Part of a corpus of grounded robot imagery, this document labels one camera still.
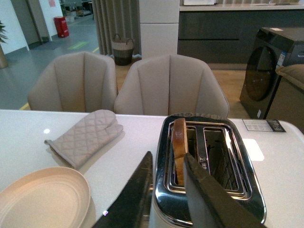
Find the white cabinet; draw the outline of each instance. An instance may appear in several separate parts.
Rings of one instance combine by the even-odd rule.
[[[142,58],[177,54],[180,0],[139,0]]]

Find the gray floor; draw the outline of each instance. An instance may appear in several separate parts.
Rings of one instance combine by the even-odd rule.
[[[0,69],[0,109],[20,109],[27,104],[28,92],[54,58],[78,51],[99,53],[92,15],[68,22],[68,29],[68,37],[53,37],[52,45],[48,44],[46,49],[23,48],[5,55],[9,66]]]

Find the oval plate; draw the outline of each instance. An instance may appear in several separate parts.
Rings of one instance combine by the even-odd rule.
[[[0,193],[0,227],[78,228],[90,204],[84,176],[67,167],[39,170]]]

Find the chair backrest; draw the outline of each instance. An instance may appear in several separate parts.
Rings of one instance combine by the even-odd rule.
[[[227,117],[229,105],[203,61],[164,55],[134,63],[115,102],[117,114],[205,113]]]
[[[59,56],[46,67],[28,94],[28,104],[41,111],[113,111],[117,93],[113,59],[78,52]]]

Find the oven mitt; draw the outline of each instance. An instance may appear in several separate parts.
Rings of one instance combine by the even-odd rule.
[[[45,140],[45,144],[77,169],[122,130],[123,126],[117,123],[115,113],[97,110],[85,116],[58,139]]]

